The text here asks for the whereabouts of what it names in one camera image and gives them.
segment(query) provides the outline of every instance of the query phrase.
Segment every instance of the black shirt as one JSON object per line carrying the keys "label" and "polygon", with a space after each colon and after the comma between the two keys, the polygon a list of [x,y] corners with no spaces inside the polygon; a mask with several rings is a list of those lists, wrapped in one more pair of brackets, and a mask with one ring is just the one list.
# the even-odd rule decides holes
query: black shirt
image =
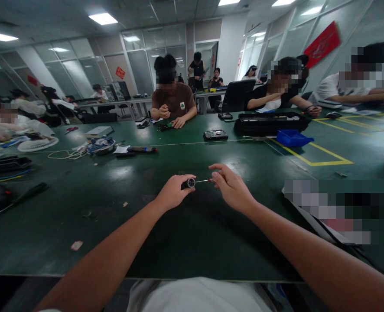
{"label": "black shirt", "polygon": [[[246,92],[245,96],[245,102],[244,102],[244,110],[248,111],[247,104],[248,101],[251,99],[259,99],[265,97],[267,94],[267,84],[264,84],[262,86],[259,86],[258,88],[254,89],[253,91]],[[291,87],[287,93],[283,93],[281,96],[282,104],[279,108],[290,108],[292,104],[289,102],[291,98],[299,94],[299,89]],[[254,110],[262,108],[264,105],[255,107]]]}
{"label": "black shirt", "polygon": [[201,77],[204,74],[204,62],[200,61],[198,65],[195,64],[194,61],[192,61],[191,65],[189,65],[190,68],[193,68],[193,75]]}
{"label": "black shirt", "polygon": [[211,88],[218,88],[218,87],[220,87],[221,86],[221,84],[220,84],[221,82],[224,82],[224,80],[222,80],[221,77],[218,78],[218,81],[215,81],[215,79],[212,80]]}

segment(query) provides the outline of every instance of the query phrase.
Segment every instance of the red sign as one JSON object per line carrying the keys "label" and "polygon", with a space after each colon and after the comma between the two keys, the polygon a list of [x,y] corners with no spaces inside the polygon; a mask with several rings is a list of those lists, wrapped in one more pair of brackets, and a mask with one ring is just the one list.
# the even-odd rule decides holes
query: red sign
{"label": "red sign", "polygon": [[121,78],[121,80],[124,79],[124,76],[126,75],[126,72],[121,69],[120,66],[117,66],[117,70],[115,71],[115,74]]}
{"label": "red sign", "polygon": [[27,81],[37,87],[37,79],[36,78],[33,78],[32,76],[28,75],[27,76]]}
{"label": "red sign", "polygon": [[307,68],[315,66],[340,44],[338,28],[335,21],[333,21],[303,52],[309,56]]}

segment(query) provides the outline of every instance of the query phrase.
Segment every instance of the small fan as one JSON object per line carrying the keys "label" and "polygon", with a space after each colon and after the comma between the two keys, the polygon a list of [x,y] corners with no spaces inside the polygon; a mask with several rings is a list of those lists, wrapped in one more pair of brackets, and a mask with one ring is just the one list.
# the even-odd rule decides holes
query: small fan
{"label": "small fan", "polygon": [[48,147],[54,146],[58,142],[59,142],[59,139],[55,137],[51,137],[43,140],[25,141],[21,143],[17,147],[17,149],[20,152],[24,152],[24,153],[36,152],[38,150],[44,150],[44,149],[47,149]]}

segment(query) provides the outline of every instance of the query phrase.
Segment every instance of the desk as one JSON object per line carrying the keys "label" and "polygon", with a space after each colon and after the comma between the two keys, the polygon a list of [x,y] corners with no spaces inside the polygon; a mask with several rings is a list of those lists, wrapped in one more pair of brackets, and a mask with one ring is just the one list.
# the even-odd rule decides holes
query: desk
{"label": "desk", "polygon": [[[0,275],[63,276],[107,235],[153,200],[174,174],[192,173],[199,180],[211,176],[208,166],[226,163],[237,172],[254,197],[283,217],[312,230],[281,194],[285,180],[384,180],[384,115],[312,121],[304,132],[315,144],[353,164],[310,166],[280,146],[237,136],[234,123],[215,114],[197,116],[180,130],[139,130],[134,122],[112,123],[117,141],[131,146],[156,146],[156,154],[129,159],[114,155],[78,160],[48,159],[56,150],[70,150],[85,141],[84,132],[98,125],[58,127],[60,142],[26,154],[35,172],[19,182],[6,182],[22,194],[42,181],[49,189],[0,216]],[[204,142],[205,130],[224,129],[229,138]],[[311,162],[335,157],[311,145],[296,149]],[[18,153],[15,147],[6,153]],[[88,211],[98,220],[84,219]],[[75,241],[83,241],[72,251]],[[371,246],[371,256],[384,269],[384,235]],[[220,280],[298,283],[301,278],[282,254],[243,215],[229,208],[213,185],[201,183],[177,208],[155,225],[127,273],[128,278],[179,279],[206,276]]]}
{"label": "desk", "polygon": [[227,90],[221,90],[216,92],[204,92],[204,91],[197,91],[195,93],[195,103],[198,99],[203,98],[204,102],[199,104],[199,114],[205,115],[208,107],[208,97],[215,96],[215,95],[223,95],[227,92]]}

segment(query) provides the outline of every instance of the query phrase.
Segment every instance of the black case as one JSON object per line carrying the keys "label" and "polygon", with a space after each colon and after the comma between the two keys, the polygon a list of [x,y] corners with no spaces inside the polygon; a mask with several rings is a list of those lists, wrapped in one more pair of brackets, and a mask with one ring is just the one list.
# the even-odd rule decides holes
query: black case
{"label": "black case", "polygon": [[[299,120],[257,120],[257,118],[269,118],[275,116],[299,117]],[[276,136],[278,130],[306,130],[310,119],[294,112],[263,113],[263,114],[239,114],[235,121],[234,130],[240,136],[270,137]]]}

